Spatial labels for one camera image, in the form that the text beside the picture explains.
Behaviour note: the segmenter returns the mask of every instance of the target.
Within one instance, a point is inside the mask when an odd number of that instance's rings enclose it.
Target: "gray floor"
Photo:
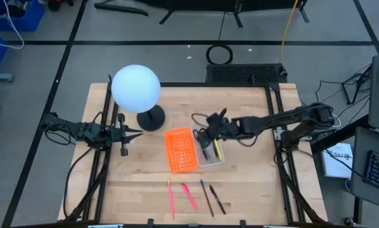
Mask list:
[[[149,17],[95,9],[88,1],[78,29],[76,41],[161,41],[215,40],[219,36],[222,13],[176,12],[164,25],[158,21],[163,9],[120,1],[142,8]],[[361,4],[379,40],[379,0],[361,0]],[[46,10],[33,33],[22,33],[26,41],[67,41],[79,10],[64,4],[61,11]],[[297,12],[288,32],[290,41],[371,41],[351,0],[309,0],[305,23]],[[290,10],[242,13],[244,28],[237,28],[233,16],[226,15],[222,40],[280,41]],[[6,40],[16,40],[12,32],[1,32]],[[129,64],[142,64],[153,69],[162,82],[203,82],[208,46],[73,46],[52,110],[63,118],[82,118],[90,83],[106,82]],[[231,46],[233,63],[277,63],[279,46]],[[26,45],[9,50],[0,72],[12,73],[11,84],[0,82],[0,226],[14,188],[29,152],[35,130],[55,78],[65,46]],[[319,80],[341,82],[371,62],[376,54],[373,46],[287,46],[284,66],[288,81],[297,84],[305,103],[315,101]],[[224,61],[225,52],[212,52],[216,61]],[[325,84],[323,99],[340,89]],[[326,101],[340,113],[347,107],[341,93]],[[342,117],[342,126],[349,123],[362,104],[352,107]],[[365,115],[366,107],[357,118]],[[54,222],[58,216],[65,177],[72,158],[72,146],[59,146],[42,139],[22,194],[12,225]],[[341,224],[352,215],[354,198],[344,189],[344,180],[324,178],[318,163],[318,176],[329,220]],[[379,227],[379,207],[364,203],[363,224]]]

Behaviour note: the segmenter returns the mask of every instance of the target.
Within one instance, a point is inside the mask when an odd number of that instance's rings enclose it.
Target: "yellow cable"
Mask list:
[[[288,28],[291,24],[292,16],[293,13],[295,12],[295,8],[297,7],[298,0],[295,0],[295,3],[293,4],[291,15],[288,19],[288,23],[286,24],[285,31],[284,31],[284,36],[283,36],[283,42],[281,43],[281,55],[279,56],[279,63],[283,62],[283,55],[284,55],[284,43],[285,43],[285,38],[286,38],[286,33],[288,32]]]

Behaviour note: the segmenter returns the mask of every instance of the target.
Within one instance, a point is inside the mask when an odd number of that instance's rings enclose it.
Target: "black cable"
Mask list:
[[[316,92],[315,92],[315,96],[316,96],[316,101],[317,102],[319,102],[319,97],[318,97],[318,92],[319,92],[319,90],[321,90],[321,88],[322,88],[322,82],[323,83],[327,83],[327,84],[342,84],[341,82],[328,82],[328,81],[325,81],[325,80],[320,80],[319,81],[319,87],[318,87],[318,89],[316,90]]]
[[[200,144],[202,149],[206,149],[210,145],[210,140],[208,138],[208,135],[203,134],[205,132],[206,130],[204,128],[201,128],[199,130],[194,129],[192,131],[192,134],[194,135],[195,140]]]
[[[348,82],[348,81],[350,81],[350,80],[356,78],[356,77],[357,77],[357,74],[358,74],[360,71],[364,70],[366,67],[368,67],[368,66],[370,66],[370,65],[371,65],[371,63],[370,63],[370,64],[367,64],[366,66],[362,67],[362,69],[360,69],[360,70],[358,70],[356,73],[354,73],[353,76],[351,76],[351,77],[349,77],[347,80],[345,80],[344,83],[347,84],[346,88],[347,88],[348,86],[353,86],[353,85],[356,84],[356,82],[354,82],[354,80],[353,80],[353,82],[352,82],[351,84],[348,84],[348,83],[346,83],[346,82]],[[321,89],[321,86],[322,86],[322,85],[321,85],[321,82],[329,83],[329,84],[340,84],[340,85],[342,84],[341,82],[327,82],[327,81],[323,81],[323,80],[321,80],[321,81],[319,82],[319,88],[318,88],[317,91],[315,92],[315,95],[316,95],[316,101],[317,101],[317,102],[319,102],[318,92],[319,92],[319,90]],[[328,96],[327,98],[325,98],[325,99],[322,100],[321,102],[324,102],[324,101],[326,101],[326,100],[329,99],[329,98],[332,98],[333,96],[335,96],[336,94],[338,94],[338,93],[339,93],[340,91],[342,91],[342,90],[343,90],[343,89],[338,90],[338,91],[335,92],[333,95]]]
[[[326,133],[326,132],[335,132],[336,130],[335,129],[332,129],[332,130],[323,130],[321,132],[311,132],[309,135],[314,135],[312,138],[313,139],[317,139],[321,134],[323,133]]]
[[[50,128],[52,128],[52,127],[57,127],[57,126],[63,126],[63,127],[65,127],[65,128],[67,129],[67,136],[68,136],[68,139],[65,139],[65,137],[60,136],[60,137],[64,138],[64,139],[66,140],[66,142],[59,142],[59,141],[56,141],[56,140],[52,139],[51,137],[49,137],[48,134],[49,134],[49,130],[50,130]],[[50,132],[50,133],[59,136],[59,133],[54,133],[54,132]],[[51,124],[49,124],[49,125],[44,129],[44,135],[46,136],[47,139],[49,139],[50,141],[52,141],[52,142],[54,142],[54,143],[56,143],[56,144],[60,144],[60,145],[64,145],[64,146],[67,146],[67,145],[69,145],[69,144],[72,144],[72,142],[71,142],[70,127],[69,127],[67,124],[65,124],[65,123],[51,123]]]
[[[48,134],[54,134],[54,135],[56,135],[56,136],[58,136],[58,137],[64,139],[66,142],[69,142],[69,144],[73,144],[73,145],[75,145],[74,142],[69,141],[68,139],[66,139],[64,136],[62,136],[62,135],[59,134],[59,133],[55,133],[55,132],[47,132],[47,133],[48,133]]]
[[[103,117],[103,113],[102,111],[100,111],[99,113],[97,113],[93,119],[93,121],[91,123],[95,123],[95,120],[99,117],[99,115],[101,115]]]
[[[199,126],[201,126],[201,127],[208,127],[208,126],[206,126],[206,125],[204,125],[204,124],[201,124],[200,122],[196,121],[194,116],[200,116],[200,117],[208,118],[208,115],[203,114],[203,113],[192,113],[192,114],[191,114],[191,118],[192,118],[192,120],[193,120],[197,125],[199,125]]]
[[[364,105],[360,108],[360,110],[350,119],[350,122],[349,122],[349,124],[351,124],[352,123],[352,121],[353,121],[353,119],[354,119],[354,117],[356,117],[360,112],[361,112],[361,110],[367,105],[367,103],[368,103],[368,101],[369,101],[369,98],[367,99],[367,101],[364,103]]]
[[[314,158],[313,155],[311,155],[310,153],[308,153],[308,152],[306,152],[306,151],[303,151],[303,150],[300,150],[300,149],[297,149],[297,151],[298,151],[298,152],[301,152],[301,153],[303,153],[303,154],[306,154],[306,155],[310,156],[311,158]]]
[[[276,157],[277,157],[277,152],[274,153],[273,161],[274,161],[275,164],[280,165],[280,164],[277,162]],[[286,156],[285,160],[283,160],[283,162],[281,162],[281,165],[284,165],[286,161],[288,161],[288,153],[287,153],[287,156]]]
[[[321,102],[325,102],[327,99],[336,96],[336,94],[338,94],[338,93],[339,93],[340,91],[342,91],[342,90],[343,90],[343,89],[339,89],[339,90],[338,90],[337,92],[335,92],[333,95],[330,95],[330,96],[328,96],[327,98],[324,98]]]
[[[244,142],[242,142],[240,139],[238,139],[238,142],[242,145],[242,146],[245,146],[245,147],[252,147],[254,146],[255,142],[257,142],[257,138],[258,136],[255,136],[254,137],[254,140],[251,144],[245,144]]]
[[[66,208],[65,208],[65,202],[66,202],[66,197],[67,197],[68,180],[70,178],[71,171],[73,170],[73,168],[75,167],[75,165],[77,164],[77,162],[79,162],[83,157],[85,157],[88,154],[88,152],[90,152],[91,150],[92,150],[92,148],[89,148],[78,159],[76,159],[76,161],[71,165],[70,170],[68,171],[68,174],[67,174],[67,177],[66,177],[66,181],[65,181],[64,196],[63,196],[63,213],[64,213],[64,216],[66,218],[68,217],[68,215],[67,215],[67,211],[66,211]]]
[[[219,37],[217,38],[218,41],[221,39],[222,28],[223,28],[223,22],[225,21],[225,15],[226,15],[226,12],[223,12],[223,18],[222,18],[221,30],[219,31]]]
[[[343,111],[337,116],[337,118],[339,118],[339,117],[340,117],[340,116],[341,116],[346,110],[348,110],[349,108],[353,107],[354,105],[360,103],[360,101],[366,99],[367,97],[369,97],[369,95],[367,95],[367,96],[361,98],[359,101],[357,101],[357,102],[355,102],[354,104],[352,104],[352,105],[350,105],[349,107],[347,107],[345,110],[343,110]]]

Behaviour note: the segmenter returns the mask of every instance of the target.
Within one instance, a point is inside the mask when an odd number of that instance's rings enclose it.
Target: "robotic arm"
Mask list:
[[[141,130],[130,129],[129,126],[124,125],[125,115],[118,114],[118,121],[120,128],[115,126],[101,126],[95,122],[69,122],[62,118],[58,118],[56,113],[48,113],[40,124],[40,129],[44,131],[46,137],[50,132],[64,132],[69,137],[74,138],[76,141],[84,141],[88,147],[98,151],[106,151],[111,143],[120,142],[122,147],[120,149],[121,156],[127,156],[128,151],[125,144],[129,143],[136,137],[141,136],[143,133],[126,136],[126,132],[142,132]]]
[[[299,140],[308,133],[317,129],[328,129],[334,124],[332,117],[333,108],[321,104],[313,103],[309,106],[301,106],[294,110],[267,116],[267,117],[238,117],[229,121],[224,117],[226,109],[220,114],[214,113],[207,117],[208,126],[205,131],[201,131],[206,140],[214,139],[251,139],[257,137],[263,130],[281,127],[288,124],[300,123],[293,130],[285,130],[281,133],[280,147],[286,151],[298,149]],[[293,184],[291,177],[287,174],[283,164],[278,164],[279,175],[290,188],[295,198],[301,204],[310,220],[314,223],[322,224],[321,227],[330,225],[321,219],[316,212],[309,206],[308,202],[301,195],[297,187]]]

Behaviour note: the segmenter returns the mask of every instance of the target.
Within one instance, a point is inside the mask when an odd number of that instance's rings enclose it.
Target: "white paper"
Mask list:
[[[338,143],[328,151],[338,160],[344,162],[350,168],[353,165],[353,152],[350,144]],[[327,152],[322,151],[323,173],[325,177],[350,178],[351,170],[332,158]]]

